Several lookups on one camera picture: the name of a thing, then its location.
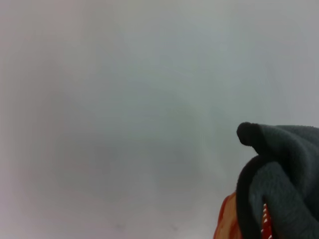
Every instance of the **white backdrop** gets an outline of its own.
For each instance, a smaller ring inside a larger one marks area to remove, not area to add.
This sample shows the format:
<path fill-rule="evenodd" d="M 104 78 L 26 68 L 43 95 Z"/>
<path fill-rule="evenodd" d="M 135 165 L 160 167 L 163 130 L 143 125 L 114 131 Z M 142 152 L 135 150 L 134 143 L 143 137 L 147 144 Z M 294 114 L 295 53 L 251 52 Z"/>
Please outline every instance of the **white backdrop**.
<path fill-rule="evenodd" d="M 212 238 L 243 121 L 319 126 L 315 0 L 0 1 L 0 238 Z"/>

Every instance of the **orange fabric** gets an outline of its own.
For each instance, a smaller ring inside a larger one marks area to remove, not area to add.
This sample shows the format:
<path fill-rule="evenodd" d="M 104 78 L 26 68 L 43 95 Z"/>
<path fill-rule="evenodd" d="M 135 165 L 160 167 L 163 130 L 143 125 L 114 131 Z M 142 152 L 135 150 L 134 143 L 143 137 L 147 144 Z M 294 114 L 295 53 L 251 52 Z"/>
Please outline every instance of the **orange fabric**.
<path fill-rule="evenodd" d="M 264 205 L 262 238 L 271 239 L 271 218 Z M 236 193 L 225 198 L 219 212 L 217 228 L 213 239 L 243 239 L 236 215 Z"/>

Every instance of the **gray cloth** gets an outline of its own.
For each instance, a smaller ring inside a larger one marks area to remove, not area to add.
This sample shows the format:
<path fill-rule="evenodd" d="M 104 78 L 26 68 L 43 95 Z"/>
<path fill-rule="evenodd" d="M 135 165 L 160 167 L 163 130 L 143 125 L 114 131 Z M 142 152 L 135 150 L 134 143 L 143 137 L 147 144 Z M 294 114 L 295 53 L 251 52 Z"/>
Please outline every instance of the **gray cloth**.
<path fill-rule="evenodd" d="M 319 129 L 242 123 L 237 134 L 258 153 L 242 170 L 236 189 L 244 239 L 261 238 L 264 203 L 276 234 L 319 239 Z"/>

